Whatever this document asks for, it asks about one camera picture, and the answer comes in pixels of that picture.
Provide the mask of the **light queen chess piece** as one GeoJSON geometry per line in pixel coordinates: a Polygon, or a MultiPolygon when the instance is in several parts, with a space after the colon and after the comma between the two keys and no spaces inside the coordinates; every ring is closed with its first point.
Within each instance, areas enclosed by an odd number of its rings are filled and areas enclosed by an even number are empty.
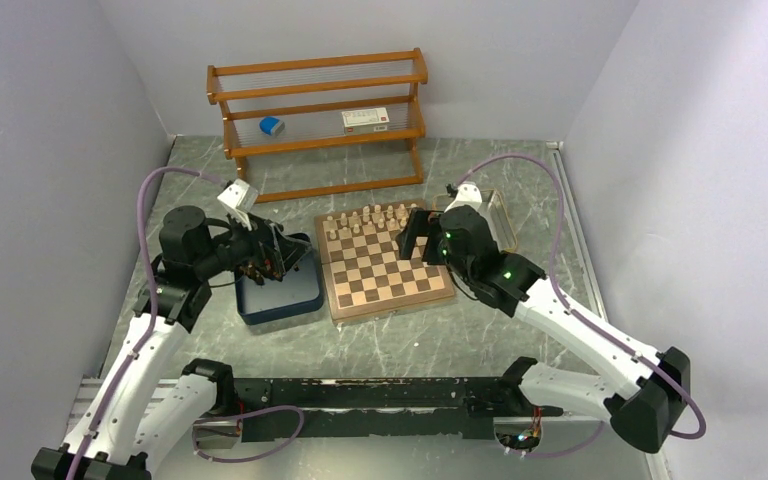
{"type": "Polygon", "coordinates": [[[382,212],[382,205],[381,204],[375,204],[373,206],[373,211],[371,214],[371,220],[378,224],[384,220],[384,214],[382,212]]]}

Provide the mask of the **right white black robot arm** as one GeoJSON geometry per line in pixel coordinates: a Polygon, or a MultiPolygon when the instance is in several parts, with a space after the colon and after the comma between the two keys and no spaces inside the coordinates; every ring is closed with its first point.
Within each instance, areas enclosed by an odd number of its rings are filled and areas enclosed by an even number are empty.
{"type": "Polygon", "coordinates": [[[508,412],[522,414],[538,406],[582,413],[608,423],[628,445],[650,454],[681,435],[675,425],[691,404],[691,362],[685,352],[638,341],[569,298],[542,268],[501,250],[488,221],[471,206],[412,209],[396,237],[401,259],[420,237],[426,240],[423,261],[445,267],[469,289],[471,299],[542,330],[594,371],[563,371],[522,358],[506,371],[499,389],[508,412]]]}

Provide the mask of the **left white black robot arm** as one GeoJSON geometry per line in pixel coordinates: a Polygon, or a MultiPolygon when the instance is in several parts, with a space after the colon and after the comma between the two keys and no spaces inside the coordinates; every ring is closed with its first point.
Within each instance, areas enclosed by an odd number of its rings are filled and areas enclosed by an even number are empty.
{"type": "Polygon", "coordinates": [[[201,419],[241,425],[244,406],[233,369],[218,361],[191,361],[173,391],[155,408],[149,403],[166,363],[211,298],[211,279],[230,272],[258,285],[282,281],[310,254],[310,240],[258,216],[243,223],[232,213],[214,219],[182,206],[164,216],[159,242],[107,378],[61,446],[38,451],[34,478],[149,479],[201,419]]]}

